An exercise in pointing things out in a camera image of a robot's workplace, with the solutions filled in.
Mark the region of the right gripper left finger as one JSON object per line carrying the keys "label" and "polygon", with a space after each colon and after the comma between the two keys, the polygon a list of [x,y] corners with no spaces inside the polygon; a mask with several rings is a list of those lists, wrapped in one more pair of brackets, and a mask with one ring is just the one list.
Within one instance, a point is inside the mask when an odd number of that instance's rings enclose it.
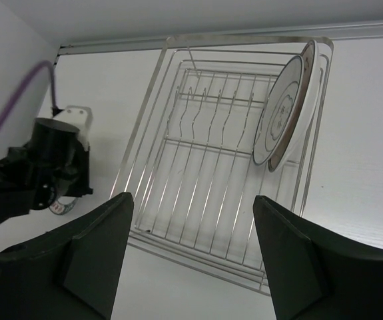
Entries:
{"label": "right gripper left finger", "polygon": [[0,252],[0,319],[110,319],[133,211],[119,193]]}

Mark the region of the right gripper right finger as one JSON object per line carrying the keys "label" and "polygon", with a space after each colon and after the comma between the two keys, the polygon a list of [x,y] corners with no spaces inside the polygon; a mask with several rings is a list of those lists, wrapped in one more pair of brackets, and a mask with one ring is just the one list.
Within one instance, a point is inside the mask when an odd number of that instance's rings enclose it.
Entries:
{"label": "right gripper right finger", "polygon": [[258,195],[254,223],[277,319],[383,319],[383,249]]}

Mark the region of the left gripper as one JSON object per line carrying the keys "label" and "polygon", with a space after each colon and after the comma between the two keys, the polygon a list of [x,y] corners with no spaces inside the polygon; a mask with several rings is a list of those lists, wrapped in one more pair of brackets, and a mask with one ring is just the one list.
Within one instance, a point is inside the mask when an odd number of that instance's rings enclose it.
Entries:
{"label": "left gripper", "polygon": [[7,158],[9,176],[31,191],[33,210],[46,209],[61,197],[93,194],[89,152],[72,124],[36,118],[30,140],[9,148]]}

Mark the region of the teal rimmed plate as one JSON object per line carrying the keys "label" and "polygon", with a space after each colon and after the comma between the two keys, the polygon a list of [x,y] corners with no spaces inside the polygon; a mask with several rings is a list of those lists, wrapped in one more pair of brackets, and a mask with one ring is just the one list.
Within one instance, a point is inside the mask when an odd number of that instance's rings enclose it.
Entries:
{"label": "teal rimmed plate", "polygon": [[78,197],[61,197],[49,207],[49,210],[54,215],[66,215],[74,209],[78,200]]}

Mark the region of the black rimmed white plate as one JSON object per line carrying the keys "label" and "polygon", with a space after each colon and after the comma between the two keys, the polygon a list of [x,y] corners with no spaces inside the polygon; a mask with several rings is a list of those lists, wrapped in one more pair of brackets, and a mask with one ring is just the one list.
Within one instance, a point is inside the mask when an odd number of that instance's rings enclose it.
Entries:
{"label": "black rimmed white plate", "polygon": [[303,58],[294,56],[277,77],[261,113],[256,128],[252,160],[255,165],[265,164],[278,147],[296,105],[304,74]]}

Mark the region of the orange sunburst plate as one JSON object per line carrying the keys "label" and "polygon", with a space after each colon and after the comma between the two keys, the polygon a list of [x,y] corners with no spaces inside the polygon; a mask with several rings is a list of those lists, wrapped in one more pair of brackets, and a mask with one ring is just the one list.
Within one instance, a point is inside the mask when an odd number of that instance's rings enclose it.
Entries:
{"label": "orange sunburst plate", "polygon": [[319,48],[316,40],[310,40],[301,51],[304,73],[298,91],[296,106],[276,150],[268,160],[268,170],[280,169],[298,147],[310,126],[320,90],[321,68]]}

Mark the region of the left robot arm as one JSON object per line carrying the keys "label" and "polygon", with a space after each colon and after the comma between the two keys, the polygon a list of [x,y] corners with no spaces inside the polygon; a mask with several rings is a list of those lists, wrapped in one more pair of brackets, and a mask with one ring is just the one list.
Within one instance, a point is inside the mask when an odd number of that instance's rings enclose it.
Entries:
{"label": "left robot arm", "polygon": [[8,149],[0,159],[0,224],[44,210],[61,197],[92,194],[89,151],[79,133],[72,124],[37,118],[30,140]]}

